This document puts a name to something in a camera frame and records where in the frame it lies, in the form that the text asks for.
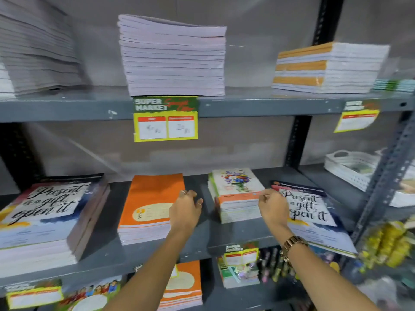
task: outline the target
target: forearm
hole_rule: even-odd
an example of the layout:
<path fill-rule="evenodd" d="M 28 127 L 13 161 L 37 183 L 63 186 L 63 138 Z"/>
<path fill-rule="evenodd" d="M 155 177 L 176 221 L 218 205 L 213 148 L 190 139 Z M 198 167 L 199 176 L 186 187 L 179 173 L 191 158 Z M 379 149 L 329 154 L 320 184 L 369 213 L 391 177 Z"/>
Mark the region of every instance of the forearm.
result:
<path fill-rule="evenodd" d="M 158 250 L 117 296 L 110 300 L 104 311 L 155 311 L 189 236 L 190 233 L 182 230 L 170 230 Z"/>
<path fill-rule="evenodd" d="M 280 244 L 293 236 L 287 228 L 274 232 Z M 300 243 L 293 245 L 288 259 L 317 310 L 378 311 L 368 297 L 324 263 L 309 247 Z"/>

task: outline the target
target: flower bouquet illustration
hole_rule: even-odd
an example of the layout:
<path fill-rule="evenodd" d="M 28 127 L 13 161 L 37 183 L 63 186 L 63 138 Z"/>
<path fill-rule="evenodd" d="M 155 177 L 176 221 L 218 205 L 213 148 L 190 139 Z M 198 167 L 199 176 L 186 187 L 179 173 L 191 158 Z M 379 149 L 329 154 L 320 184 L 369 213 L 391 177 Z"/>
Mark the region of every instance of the flower bouquet illustration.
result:
<path fill-rule="evenodd" d="M 239 192 L 250 192 L 246 184 L 251 181 L 251 178 L 242 169 L 226 170 L 221 177 L 225 179 L 226 183 L 235 186 Z"/>

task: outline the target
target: orange notebook cover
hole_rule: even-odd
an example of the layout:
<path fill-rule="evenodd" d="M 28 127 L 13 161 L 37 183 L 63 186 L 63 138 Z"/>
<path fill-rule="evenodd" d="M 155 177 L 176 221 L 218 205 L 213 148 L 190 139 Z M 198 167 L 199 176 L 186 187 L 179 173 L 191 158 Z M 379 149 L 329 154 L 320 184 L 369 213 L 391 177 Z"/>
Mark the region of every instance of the orange notebook cover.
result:
<path fill-rule="evenodd" d="M 164 294 L 181 292 L 192 292 L 190 294 L 178 295 L 176 297 L 162 298 L 161 302 L 174 302 L 174 300 L 200 296 L 202 286 L 200 284 L 199 261 L 180 263 L 177 265 L 178 277 L 170 278 Z"/>
<path fill-rule="evenodd" d="M 170 220 L 169 207 L 184 189 L 181 173 L 134 176 L 118 227 L 147 226 Z"/>

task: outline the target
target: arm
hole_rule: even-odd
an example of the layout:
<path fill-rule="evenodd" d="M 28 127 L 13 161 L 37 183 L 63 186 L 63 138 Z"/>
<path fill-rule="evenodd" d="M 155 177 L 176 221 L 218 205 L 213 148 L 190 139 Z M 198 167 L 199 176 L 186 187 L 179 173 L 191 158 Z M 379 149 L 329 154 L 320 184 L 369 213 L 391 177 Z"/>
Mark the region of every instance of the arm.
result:
<path fill-rule="evenodd" d="M 287 200 L 273 189 L 262 192 L 259 203 L 261 215 L 279 244 L 294 234 L 288 228 L 290 211 Z M 379 311 L 375 304 L 354 285 L 324 263 L 309 247 L 296 243 L 288 259 L 305 290 L 319 311 Z"/>
<path fill-rule="evenodd" d="M 194 191 L 180 192 L 169 210 L 171 228 L 166 239 L 103 311 L 157 310 L 180 251 L 198 223 L 203 200 L 194 204 L 195 196 Z"/>

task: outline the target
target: gold watch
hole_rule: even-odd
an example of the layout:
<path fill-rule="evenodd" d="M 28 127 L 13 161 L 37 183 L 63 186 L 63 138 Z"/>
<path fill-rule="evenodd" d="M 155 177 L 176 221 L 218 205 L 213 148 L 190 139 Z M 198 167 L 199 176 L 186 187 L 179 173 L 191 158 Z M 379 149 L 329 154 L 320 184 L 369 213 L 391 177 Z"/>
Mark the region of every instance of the gold watch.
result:
<path fill-rule="evenodd" d="M 305 241 L 304 238 L 298 237 L 296 235 L 294 235 L 293 237 L 289 238 L 287 241 L 284 242 L 284 244 L 282 245 L 281 249 L 281 256 L 283 257 L 284 261 L 286 261 L 289 266 L 293 267 L 288 259 L 288 251 L 291 249 L 291 247 L 293 245 L 295 245 L 296 243 L 302 243 L 305 246 L 308 246 L 308 242 Z"/>

